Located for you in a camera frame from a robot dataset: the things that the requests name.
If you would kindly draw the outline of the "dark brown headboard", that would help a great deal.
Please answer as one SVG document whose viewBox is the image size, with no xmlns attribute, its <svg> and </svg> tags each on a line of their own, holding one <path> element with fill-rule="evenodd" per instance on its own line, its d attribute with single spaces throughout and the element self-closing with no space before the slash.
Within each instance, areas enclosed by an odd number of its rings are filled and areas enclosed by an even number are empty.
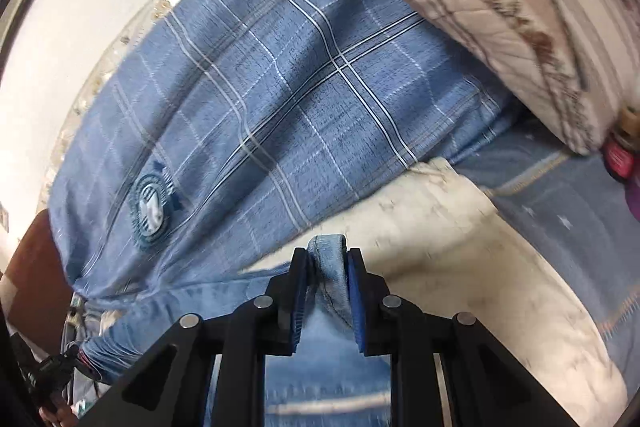
<svg viewBox="0 0 640 427">
<path fill-rule="evenodd" d="M 53 355 L 60 351 L 72 296 L 48 210 L 41 210 L 1 275 L 2 311 L 17 332 L 47 355 Z"/>
</svg>

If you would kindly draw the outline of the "light blue denim jeans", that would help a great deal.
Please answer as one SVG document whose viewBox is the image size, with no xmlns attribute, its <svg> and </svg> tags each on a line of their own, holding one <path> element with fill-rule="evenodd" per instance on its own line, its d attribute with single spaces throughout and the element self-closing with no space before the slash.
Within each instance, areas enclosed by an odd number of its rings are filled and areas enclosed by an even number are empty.
<svg viewBox="0 0 640 427">
<path fill-rule="evenodd" d="M 302 339 L 291 358 L 266 361 L 268 426 L 386 426 L 390 422 L 390 363 L 358 349 L 347 296 L 341 235 L 317 235 L 311 257 Z M 285 267 L 201 283 L 182 284 L 134 303 L 80 351 L 102 381 L 116 379 L 187 313 L 221 317 L 260 294 Z"/>
</svg>

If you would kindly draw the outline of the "beige striped folded blanket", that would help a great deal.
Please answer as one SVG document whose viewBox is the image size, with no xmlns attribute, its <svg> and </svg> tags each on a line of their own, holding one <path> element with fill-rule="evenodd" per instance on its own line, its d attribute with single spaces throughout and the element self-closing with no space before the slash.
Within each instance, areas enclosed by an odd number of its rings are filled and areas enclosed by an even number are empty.
<svg viewBox="0 0 640 427">
<path fill-rule="evenodd" d="M 406 0 L 570 150 L 605 141 L 639 83 L 639 0 Z"/>
</svg>

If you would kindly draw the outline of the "cream leaf-print quilt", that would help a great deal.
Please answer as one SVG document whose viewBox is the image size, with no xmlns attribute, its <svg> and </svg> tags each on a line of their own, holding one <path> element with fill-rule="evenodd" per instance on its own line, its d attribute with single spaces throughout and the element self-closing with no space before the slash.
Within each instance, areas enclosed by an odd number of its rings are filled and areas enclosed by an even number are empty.
<svg viewBox="0 0 640 427">
<path fill-rule="evenodd" d="M 612 426 L 626 409 L 623 376 L 574 291 L 445 159 L 420 162 L 253 270 L 282 265 L 320 234 L 344 235 L 369 271 L 423 311 L 473 314 L 578 425 Z"/>
</svg>

